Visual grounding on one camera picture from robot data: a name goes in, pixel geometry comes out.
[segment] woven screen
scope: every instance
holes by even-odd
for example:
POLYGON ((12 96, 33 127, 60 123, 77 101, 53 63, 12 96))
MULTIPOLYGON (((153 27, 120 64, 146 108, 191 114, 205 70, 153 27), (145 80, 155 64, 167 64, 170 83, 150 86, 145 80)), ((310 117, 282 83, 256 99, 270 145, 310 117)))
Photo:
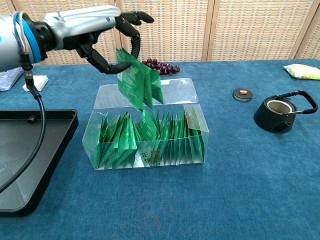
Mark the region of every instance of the woven screen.
MULTIPOLYGON (((20 0, 22 9, 27 12, 32 20, 41 20, 45 13, 108 5, 108 0, 20 0)), ((103 32, 94 48, 107 59, 108 62, 116 61, 116 42, 112 30, 103 32)), ((59 50, 47 53, 46 64, 81 64, 88 63, 80 58, 75 50, 59 50)))
POLYGON ((287 59, 312 0, 220 0, 212 60, 287 59))
POLYGON ((10 14, 8 4, 4 0, 0 0, 0 16, 5 16, 10 14))
MULTIPOLYGON (((121 10, 154 18, 152 24, 134 26, 141 35, 140 60, 201 61, 208 0, 121 0, 121 10)), ((128 37, 126 45, 131 50, 128 37)))
POLYGON ((316 58, 320 60, 320 22, 318 22, 302 57, 316 58))

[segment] kettle handle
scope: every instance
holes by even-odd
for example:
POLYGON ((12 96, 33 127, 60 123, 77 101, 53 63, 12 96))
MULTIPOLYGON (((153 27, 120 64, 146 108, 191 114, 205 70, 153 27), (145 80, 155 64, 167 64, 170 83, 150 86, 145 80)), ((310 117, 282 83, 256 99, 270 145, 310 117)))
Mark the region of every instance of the kettle handle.
POLYGON ((296 96, 296 95, 304 96, 308 100, 308 102, 311 104, 311 106, 313 108, 306 109, 306 110, 303 110, 303 111, 291 112, 291 114, 314 114, 318 110, 317 103, 312 98, 312 96, 310 96, 309 93, 307 93, 306 91, 293 91, 293 92, 289 92, 289 93, 286 93, 286 94, 282 94, 279 97, 288 98, 288 97, 292 97, 292 96, 296 96))

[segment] bamboo folding screen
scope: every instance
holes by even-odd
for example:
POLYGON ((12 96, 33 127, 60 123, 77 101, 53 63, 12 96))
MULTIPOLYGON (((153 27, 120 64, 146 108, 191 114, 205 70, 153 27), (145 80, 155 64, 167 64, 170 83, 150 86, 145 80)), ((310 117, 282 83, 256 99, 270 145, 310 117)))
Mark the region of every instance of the bamboo folding screen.
MULTIPOLYGON (((123 12, 145 11, 155 22, 135 26, 141 35, 140 60, 234 61, 320 59, 320 0, 0 0, 0 14, 24 10, 43 14, 100 5, 123 12)), ((115 28, 94 46, 109 62, 116 48, 131 49, 115 28)), ((44 64, 80 64, 76 51, 51 51, 44 64)))

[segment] wire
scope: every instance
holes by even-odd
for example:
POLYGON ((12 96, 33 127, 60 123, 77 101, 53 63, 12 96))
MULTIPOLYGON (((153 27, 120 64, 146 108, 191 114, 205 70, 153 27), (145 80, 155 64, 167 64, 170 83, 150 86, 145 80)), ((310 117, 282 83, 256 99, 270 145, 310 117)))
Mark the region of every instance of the wire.
POLYGON ((41 144, 44 140, 45 137, 45 132, 46 132, 46 124, 47 124, 47 119, 46 119, 46 111, 45 111, 45 107, 44 104, 42 102, 41 96, 37 96, 36 100, 39 104, 40 107, 40 114, 41 114, 41 132, 40 132, 40 136, 38 139, 38 142, 36 143, 36 146, 33 150, 33 152, 31 153, 31 155, 29 156, 29 158, 25 161, 25 163, 22 165, 22 167, 8 180, 6 181, 1 187, 0 187, 0 194, 7 189, 7 187, 9 187, 15 180, 17 180, 17 178, 27 169, 27 167, 30 165, 30 163, 33 161, 33 159, 35 158, 35 156, 37 155, 41 144))
POLYGON ((25 49, 24 49, 24 46, 22 44, 22 39, 20 38, 19 33, 17 31, 17 16, 18 16, 18 14, 19 14, 19 12, 16 11, 16 12, 14 12, 13 17, 12 17, 12 19, 13 19, 14 37, 15 37, 15 40, 17 41, 17 43, 18 43, 18 46, 19 46, 21 52, 23 53, 25 51, 25 49))
POLYGON ((24 22, 23 22, 23 16, 25 12, 21 11, 19 12, 19 25, 20 25, 20 30, 21 30, 21 37, 22 37, 22 42, 24 43, 25 46, 25 53, 29 53, 29 45, 28 45, 28 40, 25 35, 25 30, 24 30, 24 22))

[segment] round lid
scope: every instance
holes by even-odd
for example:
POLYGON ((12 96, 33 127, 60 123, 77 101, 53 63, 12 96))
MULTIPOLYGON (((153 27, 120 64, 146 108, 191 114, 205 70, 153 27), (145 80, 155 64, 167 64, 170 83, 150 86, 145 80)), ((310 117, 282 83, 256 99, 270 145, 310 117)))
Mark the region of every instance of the round lid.
POLYGON ((239 101, 246 102, 246 101, 249 101, 253 97, 253 94, 248 89, 236 88, 233 91, 233 97, 239 101))

